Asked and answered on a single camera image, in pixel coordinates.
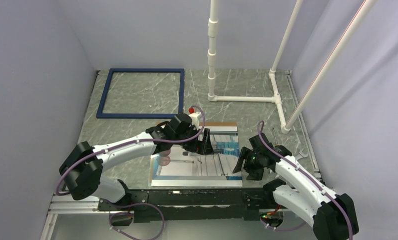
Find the brown frame backing board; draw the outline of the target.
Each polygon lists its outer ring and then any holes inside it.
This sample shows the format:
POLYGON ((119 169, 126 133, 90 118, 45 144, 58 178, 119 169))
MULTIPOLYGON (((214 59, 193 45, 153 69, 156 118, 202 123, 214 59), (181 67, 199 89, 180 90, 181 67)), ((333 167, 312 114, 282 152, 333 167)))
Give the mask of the brown frame backing board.
POLYGON ((224 131, 230 131, 231 129, 237 129, 238 125, 236 122, 206 122, 205 128, 210 130, 222 129, 224 131))

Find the yellow black screwdriver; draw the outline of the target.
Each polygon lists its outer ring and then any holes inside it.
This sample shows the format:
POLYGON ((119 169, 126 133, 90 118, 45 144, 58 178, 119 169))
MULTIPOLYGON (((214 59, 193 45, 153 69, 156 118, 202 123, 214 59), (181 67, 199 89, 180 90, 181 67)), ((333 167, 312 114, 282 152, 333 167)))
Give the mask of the yellow black screwdriver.
POLYGON ((277 133, 276 133, 274 127, 272 128, 272 133, 273 133, 273 137, 274 137, 275 146, 279 146, 280 144, 279 144, 279 141, 278 141, 278 138, 277 138, 277 133))

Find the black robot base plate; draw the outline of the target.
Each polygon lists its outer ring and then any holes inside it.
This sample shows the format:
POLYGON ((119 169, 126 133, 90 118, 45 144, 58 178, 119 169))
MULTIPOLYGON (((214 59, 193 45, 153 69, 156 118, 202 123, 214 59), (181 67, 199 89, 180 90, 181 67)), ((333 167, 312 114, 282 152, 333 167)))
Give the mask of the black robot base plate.
POLYGON ((263 188, 133 189, 130 202, 109 204, 100 199, 100 212, 133 214, 135 223, 186 220, 243 219, 258 221, 277 208, 263 188))

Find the glossy printed photo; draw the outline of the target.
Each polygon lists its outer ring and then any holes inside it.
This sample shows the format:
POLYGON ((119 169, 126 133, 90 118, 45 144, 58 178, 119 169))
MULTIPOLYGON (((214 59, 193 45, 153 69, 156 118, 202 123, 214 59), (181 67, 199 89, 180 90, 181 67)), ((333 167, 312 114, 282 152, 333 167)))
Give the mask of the glossy printed photo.
POLYGON ((240 172, 232 174, 239 153, 238 128, 210 130, 213 155, 200 155, 179 145, 171 148, 169 156, 151 157, 150 187, 242 187, 240 172))

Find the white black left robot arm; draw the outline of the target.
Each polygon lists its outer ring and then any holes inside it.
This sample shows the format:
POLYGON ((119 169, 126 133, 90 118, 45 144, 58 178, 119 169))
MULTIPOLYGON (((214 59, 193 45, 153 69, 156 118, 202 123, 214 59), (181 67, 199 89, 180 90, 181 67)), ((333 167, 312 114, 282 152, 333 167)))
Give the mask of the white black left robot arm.
POLYGON ((200 121, 202 113, 178 113, 171 120, 152 126, 140 134, 114 143, 90 145, 84 141, 75 146, 59 168, 59 184, 68 188, 75 201, 89 196, 105 198, 118 210, 130 205, 131 197, 121 180, 107 179, 102 174, 129 160, 168 153, 173 145, 199 155, 212 155, 210 131, 200 121))

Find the blue photo frame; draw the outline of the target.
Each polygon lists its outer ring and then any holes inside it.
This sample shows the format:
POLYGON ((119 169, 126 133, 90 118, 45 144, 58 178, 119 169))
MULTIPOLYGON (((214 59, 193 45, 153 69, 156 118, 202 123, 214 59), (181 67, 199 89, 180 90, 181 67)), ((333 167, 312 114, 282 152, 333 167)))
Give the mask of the blue photo frame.
POLYGON ((114 73, 176 73, 180 74, 178 112, 184 109, 185 70, 183 68, 110 68, 96 112, 97 119, 171 119, 174 113, 104 113, 104 106, 114 73))

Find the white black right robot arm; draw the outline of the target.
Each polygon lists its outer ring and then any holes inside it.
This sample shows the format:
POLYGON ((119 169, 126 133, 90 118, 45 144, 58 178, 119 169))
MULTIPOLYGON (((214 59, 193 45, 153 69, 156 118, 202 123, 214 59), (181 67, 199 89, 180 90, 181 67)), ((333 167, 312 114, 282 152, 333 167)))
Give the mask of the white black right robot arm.
POLYGON ((350 240, 359 232, 352 198, 337 194, 311 175, 282 145, 272 145, 264 133, 249 139, 233 172, 244 170, 247 180, 259 181, 265 169, 281 178, 263 186, 262 201, 273 208, 286 207, 309 225, 319 240, 350 240))

